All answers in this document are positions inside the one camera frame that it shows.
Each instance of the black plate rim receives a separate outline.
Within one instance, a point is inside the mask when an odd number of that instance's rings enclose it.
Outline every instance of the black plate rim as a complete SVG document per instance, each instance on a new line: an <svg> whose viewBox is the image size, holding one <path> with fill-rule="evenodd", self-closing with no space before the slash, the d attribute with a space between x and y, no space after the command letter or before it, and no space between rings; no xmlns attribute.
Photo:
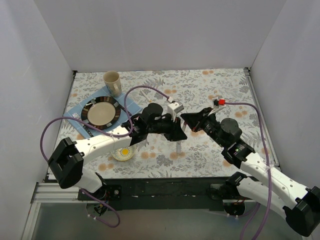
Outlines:
<svg viewBox="0 0 320 240"><path fill-rule="evenodd" d="M112 104L115 108L115 115L114 115L114 118L110 122L108 122L104 125L95 125L95 124L92 124L91 122L89 122L88 112L93 105L95 105L97 103L101 103L101 102L106 102L106 103ZM88 101L86 103L86 105L84 105L84 107L81 111L81 120L84 121L85 123L90 124L91 126L97 128L99 130L104 130L104 129L110 128L119 119L120 114L121 114L120 104L116 99L114 99L112 96L98 96L98 97L91 99L90 101Z"/></svg>

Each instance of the white wall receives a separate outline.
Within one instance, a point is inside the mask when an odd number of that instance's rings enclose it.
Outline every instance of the white wall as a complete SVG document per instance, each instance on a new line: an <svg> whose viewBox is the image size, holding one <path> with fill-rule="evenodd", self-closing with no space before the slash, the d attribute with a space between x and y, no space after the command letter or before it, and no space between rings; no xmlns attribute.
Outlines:
<svg viewBox="0 0 320 240"><path fill-rule="evenodd" d="M286 0L34 0L72 70L242 68Z"/></svg>
<svg viewBox="0 0 320 240"><path fill-rule="evenodd" d="M40 135L62 115L72 71L33 0L2 0L0 33L0 239L16 240L47 170ZM58 125L47 132L48 154Z"/></svg>
<svg viewBox="0 0 320 240"><path fill-rule="evenodd" d="M281 169L310 187L320 186L319 9L318 0L286 1L252 66Z"/></svg>

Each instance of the grey floor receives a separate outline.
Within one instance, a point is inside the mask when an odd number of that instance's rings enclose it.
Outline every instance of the grey floor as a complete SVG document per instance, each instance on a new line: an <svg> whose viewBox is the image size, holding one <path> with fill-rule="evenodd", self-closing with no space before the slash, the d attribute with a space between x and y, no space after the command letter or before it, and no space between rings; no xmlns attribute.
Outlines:
<svg viewBox="0 0 320 240"><path fill-rule="evenodd" d="M239 239L248 217L234 219L208 213L205 209L123 210L121 225L109 228L88 218L84 203L42 203L33 240L234 240ZM259 212L247 228L244 239L255 234L265 212ZM103 218L116 222L112 212ZM259 240L301 240L286 222L271 212Z"/></svg>

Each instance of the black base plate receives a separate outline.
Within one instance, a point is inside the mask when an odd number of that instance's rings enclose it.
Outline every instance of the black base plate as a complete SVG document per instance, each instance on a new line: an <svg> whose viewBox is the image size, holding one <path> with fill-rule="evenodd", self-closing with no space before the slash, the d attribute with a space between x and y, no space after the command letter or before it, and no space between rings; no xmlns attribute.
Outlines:
<svg viewBox="0 0 320 240"><path fill-rule="evenodd" d="M209 209L223 211L221 199L211 199L210 184L224 184L227 177L199 178L134 178L105 179L113 190L121 186L120 199L109 199L109 205L119 210L137 209ZM78 200L91 201L79 193Z"/></svg>

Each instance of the yellow object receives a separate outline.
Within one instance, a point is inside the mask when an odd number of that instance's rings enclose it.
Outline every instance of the yellow object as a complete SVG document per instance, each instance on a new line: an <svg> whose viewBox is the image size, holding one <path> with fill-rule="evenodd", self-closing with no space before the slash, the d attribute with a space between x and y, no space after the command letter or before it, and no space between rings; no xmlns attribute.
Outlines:
<svg viewBox="0 0 320 240"><path fill-rule="evenodd" d="M111 152L112 156L118 161L127 161L135 155L136 146L128 146L116 149Z"/></svg>
<svg viewBox="0 0 320 240"><path fill-rule="evenodd" d="M128 149L126 149L126 148L122 149L122 154L123 155L127 155L128 153L129 153Z"/></svg>

